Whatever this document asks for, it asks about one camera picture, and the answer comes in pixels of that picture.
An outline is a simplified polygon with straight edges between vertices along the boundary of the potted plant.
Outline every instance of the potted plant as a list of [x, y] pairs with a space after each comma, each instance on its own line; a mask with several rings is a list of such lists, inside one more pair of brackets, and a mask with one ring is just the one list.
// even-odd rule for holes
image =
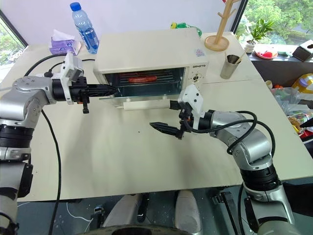
[[268, 31], [273, 31], [273, 24], [274, 22], [272, 21], [264, 21], [263, 19], [258, 20], [251, 32], [252, 39], [246, 42], [245, 51], [247, 53], [252, 53], [254, 51], [256, 42], [264, 38]]

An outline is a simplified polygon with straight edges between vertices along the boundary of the metal cup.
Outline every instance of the metal cup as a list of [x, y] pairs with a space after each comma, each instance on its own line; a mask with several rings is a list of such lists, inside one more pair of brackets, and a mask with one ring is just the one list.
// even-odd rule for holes
[[227, 59], [225, 59], [225, 62], [224, 62], [224, 65], [220, 74], [221, 78], [229, 79], [232, 76], [233, 72], [235, 71], [237, 66], [240, 64], [240, 62], [235, 64], [238, 59], [239, 59], [239, 56], [237, 55], [227, 56]]

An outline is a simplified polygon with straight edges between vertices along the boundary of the wooden coat stand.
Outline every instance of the wooden coat stand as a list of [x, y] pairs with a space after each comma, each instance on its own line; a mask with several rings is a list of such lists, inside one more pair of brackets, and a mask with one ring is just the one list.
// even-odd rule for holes
[[204, 41], [205, 46], [210, 50], [223, 51], [228, 48], [229, 41], [223, 37], [222, 34], [224, 32], [228, 18], [236, 11], [236, 9], [233, 9], [232, 12], [230, 12], [231, 8], [233, 4], [238, 1], [240, 0], [227, 0], [223, 14], [220, 12], [217, 13], [222, 18], [217, 35], [208, 36]]

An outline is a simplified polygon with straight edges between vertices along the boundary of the gray floor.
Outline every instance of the gray floor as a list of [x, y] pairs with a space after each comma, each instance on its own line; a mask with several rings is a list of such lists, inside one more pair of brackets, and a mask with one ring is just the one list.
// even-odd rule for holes
[[[313, 183], [313, 177], [289, 181], [293, 184]], [[226, 209], [223, 204], [214, 205], [209, 199], [215, 189], [201, 188], [192, 190], [197, 201], [203, 224], [205, 235], [234, 235], [230, 219], [227, 217]], [[237, 202], [239, 186], [233, 186], [224, 189], [230, 191]], [[69, 211], [74, 216], [82, 216], [90, 219], [93, 209], [97, 205], [104, 205], [106, 213], [111, 211], [113, 206], [122, 196], [98, 197], [83, 199], [79, 203], [69, 203]], [[48, 232], [49, 223], [54, 207], [54, 203], [49, 202], [31, 202], [28, 204], [19, 203], [18, 222], [20, 224], [20, 235], [45, 235]], [[150, 193], [150, 200], [147, 210], [147, 219], [145, 223], [157, 224], [163, 226], [174, 226], [175, 215], [175, 192], [153, 192]], [[246, 235], [254, 234], [247, 225], [246, 215], [244, 213], [244, 204], [242, 201], [243, 224]], [[313, 234], [313, 218], [294, 214], [297, 228], [303, 235]], [[66, 209], [66, 203], [60, 203], [57, 216], [54, 223], [55, 235], [72, 235], [83, 233], [88, 222], [71, 217]]]

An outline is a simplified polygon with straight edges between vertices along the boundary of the green bottle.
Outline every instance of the green bottle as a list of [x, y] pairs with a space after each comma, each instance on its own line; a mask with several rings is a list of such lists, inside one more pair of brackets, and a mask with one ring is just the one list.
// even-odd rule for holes
[[197, 32], [198, 32], [198, 34], [199, 34], [199, 37], [201, 37], [201, 35], [202, 35], [202, 31], [201, 31], [199, 28], [197, 28], [197, 27], [195, 27], [195, 26], [188, 25], [188, 24], [185, 23], [185, 22], [182, 22], [182, 23], [173, 22], [173, 23], [171, 24], [171, 28], [196, 28], [196, 29], [197, 29]]

